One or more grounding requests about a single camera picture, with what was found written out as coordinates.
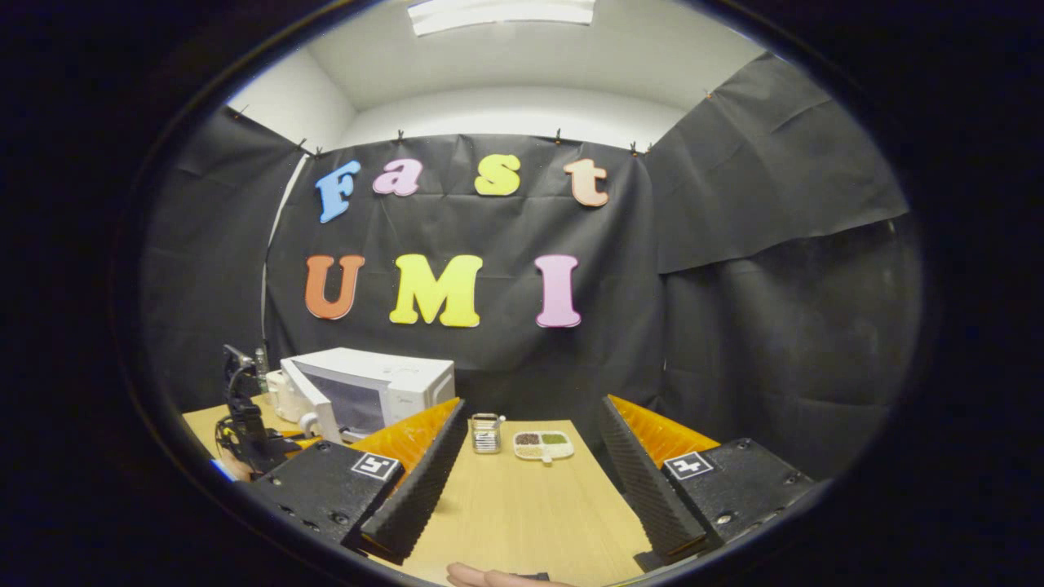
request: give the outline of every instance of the ceiling light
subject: ceiling light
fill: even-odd
[[[406,9],[418,37],[507,21],[590,25],[595,0],[428,0]]]

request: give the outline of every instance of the foam letter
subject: foam letter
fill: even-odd
[[[537,316],[543,328],[572,328],[580,323],[573,309],[573,267],[579,264],[569,255],[544,255],[533,263],[544,274],[544,311]]]
[[[593,159],[582,159],[564,167],[573,175],[573,197],[584,206],[604,206],[609,194],[598,191],[595,179],[604,180],[606,170],[594,166]]]
[[[331,266],[333,257],[326,255],[312,255],[306,261],[308,263],[308,281],[305,283],[305,306],[315,318],[325,320],[338,320],[345,318],[352,309],[352,302],[355,301],[355,277],[359,273],[359,267],[366,264],[366,260],[359,255],[347,255],[340,258],[340,268],[343,273],[340,276],[340,296],[337,301],[330,303],[326,299],[326,278]]]
[[[352,161],[333,173],[315,182],[315,187],[319,188],[319,195],[323,197],[323,214],[319,215],[319,222],[327,224],[340,216],[348,210],[348,202],[340,198],[352,195],[355,183],[352,181],[352,173],[358,173],[362,166],[358,161]]]
[[[417,323],[413,298],[421,308],[424,322],[431,324],[438,308],[446,302],[446,311],[438,316],[444,326],[468,328],[478,326],[475,313],[475,274],[482,267],[482,259],[473,255],[458,255],[450,259],[446,271],[435,281],[431,265],[424,255],[403,255],[395,264],[401,269],[399,301],[388,314],[397,324]]]
[[[519,189],[522,162],[514,155],[490,155],[478,162],[475,190],[482,195],[508,195]]]
[[[397,159],[384,166],[386,173],[374,180],[374,191],[409,195],[420,187],[417,179],[421,177],[424,165],[416,159]]]

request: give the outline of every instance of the wooden table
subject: wooden table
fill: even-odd
[[[267,399],[254,399],[267,426],[295,426],[275,416]],[[223,406],[186,414],[199,439],[215,452],[214,422]],[[562,430],[575,453],[551,465],[523,461],[511,439],[523,430]],[[602,472],[572,422],[504,422],[504,449],[476,454],[470,437],[413,553],[400,567],[385,566],[438,585],[446,565],[461,562],[480,569],[531,574],[578,587],[624,582],[641,574],[634,556],[651,549],[638,517]]]

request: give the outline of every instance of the white ceiling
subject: white ceiling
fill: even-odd
[[[671,0],[597,0],[591,26],[497,23],[418,39],[387,0],[307,49],[356,110],[503,86],[608,92],[692,109],[763,49]]]

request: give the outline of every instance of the white appliance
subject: white appliance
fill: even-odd
[[[453,361],[330,349],[265,375],[276,414],[343,444],[454,397]]]

